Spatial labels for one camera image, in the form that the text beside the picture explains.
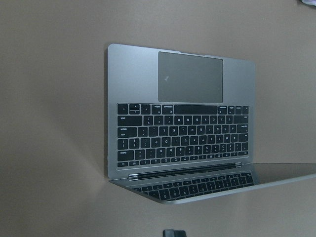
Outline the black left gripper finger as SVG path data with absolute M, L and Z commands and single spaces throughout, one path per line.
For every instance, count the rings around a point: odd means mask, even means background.
M 164 230 L 163 237 L 186 237 L 186 232 L 184 230 L 173 230 L 173 229 L 168 229 Z

